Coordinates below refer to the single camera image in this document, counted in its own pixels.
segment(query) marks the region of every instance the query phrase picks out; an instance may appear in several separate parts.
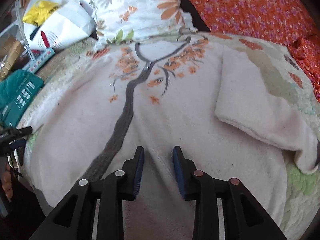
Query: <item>black device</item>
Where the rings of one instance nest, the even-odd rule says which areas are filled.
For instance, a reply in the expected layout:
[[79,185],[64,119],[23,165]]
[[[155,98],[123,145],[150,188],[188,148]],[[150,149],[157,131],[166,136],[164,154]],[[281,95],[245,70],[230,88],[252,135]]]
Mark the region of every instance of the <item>black device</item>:
[[[122,200],[135,200],[140,188],[144,150],[105,179],[78,181],[44,220],[30,240],[91,240],[95,204],[100,199],[97,240],[123,240]],[[219,240],[217,198],[222,199],[225,240],[286,240],[276,223],[237,178],[213,179],[173,150],[179,191],[196,200],[193,240]]]
[[[28,126],[22,129],[15,129],[10,127],[8,129],[0,131],[0,157],[11,156],[14,150],[19,151],[19,155],[22,159],[21,153],[24,151],[26,145],[25,139],[22,137],[32,133],[32,127]],[[12,207],[9,203],[7,196],[5,195],[2,185],[0,185],[0,216],[6,217],[11,212]]]

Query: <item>pillow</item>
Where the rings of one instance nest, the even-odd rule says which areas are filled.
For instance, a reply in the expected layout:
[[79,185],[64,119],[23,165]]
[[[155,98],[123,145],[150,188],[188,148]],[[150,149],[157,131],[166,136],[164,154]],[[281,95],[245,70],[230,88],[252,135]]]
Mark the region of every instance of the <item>pillow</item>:
[[150,36],[177,34],[181,28],[196,30],[180,0],[90,0],[97,23],[94,50],[123,41],[143,41]]

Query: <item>metal pin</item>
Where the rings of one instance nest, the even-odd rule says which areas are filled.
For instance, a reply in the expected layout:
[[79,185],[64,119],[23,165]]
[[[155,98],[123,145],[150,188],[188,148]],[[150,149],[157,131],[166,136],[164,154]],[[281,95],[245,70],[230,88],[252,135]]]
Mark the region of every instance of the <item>metal pin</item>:
[[86,179],[81,179],[80,181],[79,181],[79,185],[80,186],[85,186],[85,185],[87,185],[88,184],[88,181],[86,180]]
[[237,179],[237,178],[232,178],[232,179],[230,180],[230,182],[231,182],[232,185],[239,185],[239,184],[240,184],[240,181],[239,181],[239,179]]
[[123,171],[123,170],[118,170],[118,171],[116,171],[116,173],[115,173],[115,175],[117,176],[117,177],[121,177],[121,176],[123,176],[125,174],[125,172]]
[[193,172],[193,174],[194,174],[195,176],[197,176],[197,177],[201,177],[201,176],[203,175],[203,171],[201,171],[201,170],[195,170],[195,171]]

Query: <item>white bag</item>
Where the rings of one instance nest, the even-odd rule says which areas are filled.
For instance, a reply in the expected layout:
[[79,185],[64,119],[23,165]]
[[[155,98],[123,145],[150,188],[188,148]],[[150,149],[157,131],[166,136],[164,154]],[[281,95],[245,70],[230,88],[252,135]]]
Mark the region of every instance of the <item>white bag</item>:
[[50,47],[65,49],[77,41],[83,40],[95,30],[95,21],[82,8],[79,1],[69,1],[55,11],[39,28],[32,41],[31,49],[45,49],[41,32],[44,32]]

